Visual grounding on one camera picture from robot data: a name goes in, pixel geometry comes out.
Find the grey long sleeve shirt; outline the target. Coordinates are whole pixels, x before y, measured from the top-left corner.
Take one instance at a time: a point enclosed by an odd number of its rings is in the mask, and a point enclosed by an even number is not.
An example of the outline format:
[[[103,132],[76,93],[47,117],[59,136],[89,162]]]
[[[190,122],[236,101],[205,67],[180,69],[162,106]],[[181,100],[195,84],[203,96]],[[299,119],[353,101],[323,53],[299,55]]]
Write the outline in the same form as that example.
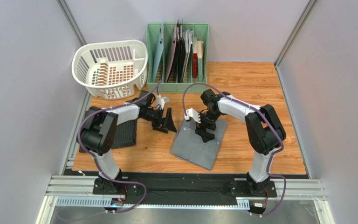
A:
[[[170,153],[182,160],[211,171],[216,162],[228,123],[219,119],[216,125],[215,131],[208,130],[208,132],[215,135],[215,139],[204,143],[202,138],[195,133],[195,122],[193,120],[182,120],[180,128],[173,139]]]

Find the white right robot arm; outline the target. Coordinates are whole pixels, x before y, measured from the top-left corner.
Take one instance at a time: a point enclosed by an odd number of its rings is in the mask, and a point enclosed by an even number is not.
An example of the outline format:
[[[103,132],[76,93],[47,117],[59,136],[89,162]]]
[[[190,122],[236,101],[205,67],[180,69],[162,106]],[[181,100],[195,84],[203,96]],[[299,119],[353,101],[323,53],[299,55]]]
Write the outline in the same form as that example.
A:
[[[270,167],[275,154],[283,150],[286,132],[273,106],[245,103],[228,92],[214,93],[208,89],[201,94],[207,107],[205,112],[194,109],[186,111],[186,120],[196,122],[196,134],[204,143],[215,139],[212,131],[217,128],[217,120],[222,115],[230,115],[246,124],[248,139],[254,149],[254,157],[248,181],[262,184],[270,178]]]

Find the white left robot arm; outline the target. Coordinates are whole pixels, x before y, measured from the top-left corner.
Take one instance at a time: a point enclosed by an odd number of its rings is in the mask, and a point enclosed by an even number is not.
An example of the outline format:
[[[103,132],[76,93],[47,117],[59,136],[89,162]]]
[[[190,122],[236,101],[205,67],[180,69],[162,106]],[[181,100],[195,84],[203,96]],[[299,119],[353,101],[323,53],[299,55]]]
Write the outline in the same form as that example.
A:
[[[177,132],[171,108],[164,109],[161,104],[153,108],[155,99],[160,100],[161,97],[154,96],[152,92],[141,91],[138,98],[122,105],[104,109],[93,106],[88,109],[80,124],[77,142],[94,159],[102,180],[123,183],[119,177],[121,170],[111,152],[118,125],[144,119],[151,122],[155,131]]]

